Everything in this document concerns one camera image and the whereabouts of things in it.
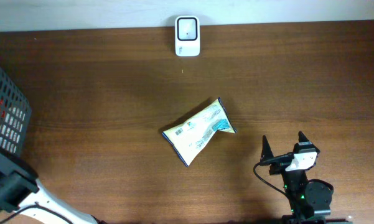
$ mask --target teal label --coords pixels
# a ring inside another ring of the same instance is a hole
[[[212,126],[213,131],[224,130],[230,128],[227,119],[221,119],[215,125]]]

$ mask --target wire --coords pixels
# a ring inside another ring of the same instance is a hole
[[[57,212],[55,212],[55,211],[53,211],[53,210],[50,210],[50,209],[48,209],[48,208],[45,208],[45,207],[43,207],[43,206],[40,206],[38,203],[36,203],[35,205],[30,205],[30,206],[28,206],[28,207],[25,207],[25,208],[19,210],[18,212],[16,212],[16,213],[10,215],[9,217],[7,217],[7,218],[1,220],[1,221],[0,221],[0,224],[6,223],[6,222],[8,222],[9,220],[12,220],[14,217],[20,215],[22,212],[24,212],[24,211],[26,211],[26,210],[28,210],[28,209],[30,209],[30,208],[38,208],[38,209],[44,210],[44,211],[46,211],[46,212],[48,212],[48,213],[51,213],[51,214],[55,215],[56,217],[61,218],[63,221],[67,222],[68,224],[73,224],[69,219],[67,219],[67,218],[64,217],[63,215],[61,215],[61,214],[59,214],[59,213],[57,213]]]
[[[259,180],[263,181],[266,185],[270,186],[272,189],[278,191],[279,193],[283,194],[288,200],[292,201],[292,203],[297,203],[296,200],[292,197],[290,197],[289,195],[287,195],[285,192],[283,192],[282,190],[280,190],[279,188],[275,187],[274,185],[270,184],[269,182],[267,182],[266,180],[264,180],[262,177],[260,177],[257,172],[256,172],[256,168],[258,166],[261,165],[261,162],[258,162],[254,167],[253,167],[253,173],[255,173],[255,176],[257,178],[259,178]],[[300,216],[297,214],[296,215],[296,218],[297,218],[297,222],[298,224],[301,224],[301,220],[300,220]]]

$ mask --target white rectangular device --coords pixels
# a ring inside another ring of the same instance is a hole
[[[180,57],[200,53],[200,24],[196,16],[179,16],[174,21],[175,54]]]

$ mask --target wood grain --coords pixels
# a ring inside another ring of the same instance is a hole
[[[33,109],[22,157],[46,187],[108,223],[277,218],[288,201],[252,168],[262,135],[277,155],[302,130],[322,151],[308,178],[335,187],[330,218],[374,223],[374,21],[201,34],[201,54],[180,58],[172,28],[0,33],[1,66]],[[238,133],[187,168],[160,131],[218,96]]]

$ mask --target wooden table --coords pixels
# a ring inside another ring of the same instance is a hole
[[[290,208],[253,175],[261,137],[284,154],[302,130],[321,150],[308,178],[335,187],[330,218],[374,223],[374,21],[201,34],[201,54],[180,58],[171,27],[0,33],[33,108],[22,157],[46,187],[108,223],[276,218]],[[218,96],[239,132],[186,167],[161,131]]]

